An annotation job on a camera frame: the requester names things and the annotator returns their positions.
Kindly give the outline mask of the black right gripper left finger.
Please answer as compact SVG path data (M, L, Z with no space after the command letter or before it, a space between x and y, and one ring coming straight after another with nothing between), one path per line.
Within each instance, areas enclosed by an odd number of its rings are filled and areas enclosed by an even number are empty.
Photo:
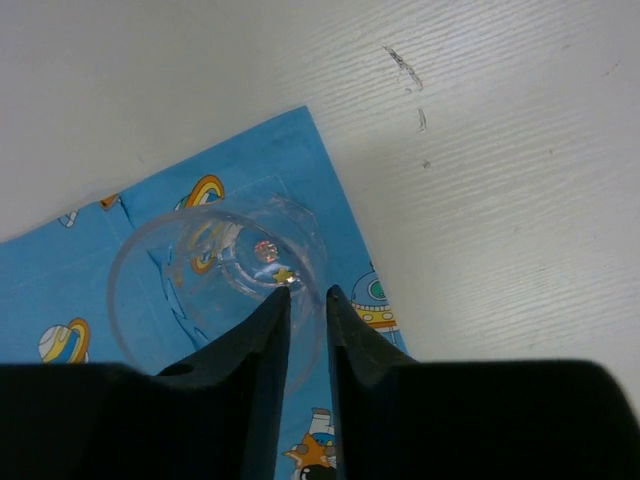
M5 479L269 479L289 290L156 375L115 363L5 364Z

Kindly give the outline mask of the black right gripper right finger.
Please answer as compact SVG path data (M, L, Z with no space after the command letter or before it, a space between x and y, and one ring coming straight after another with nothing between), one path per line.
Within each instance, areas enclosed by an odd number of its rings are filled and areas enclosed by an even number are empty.
M341 479L635 479L639 423L582 360L422 363L326 297Z

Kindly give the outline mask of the clear plastic cup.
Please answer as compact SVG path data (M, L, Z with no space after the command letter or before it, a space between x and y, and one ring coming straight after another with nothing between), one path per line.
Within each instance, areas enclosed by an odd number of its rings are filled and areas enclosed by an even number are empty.
M177 208L120 247L107 280L109 325L126 363L157 374L291 295L286 395L304 388L323 345L327 255L315 214L279 194Z

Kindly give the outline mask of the blue space-print cloth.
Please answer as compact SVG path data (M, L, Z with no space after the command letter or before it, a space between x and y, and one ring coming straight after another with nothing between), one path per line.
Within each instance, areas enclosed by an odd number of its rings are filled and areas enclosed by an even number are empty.
M403 343L313 118L298 108L1 245L1 360L148 374L290 289L275 475L332 479L324 299Z

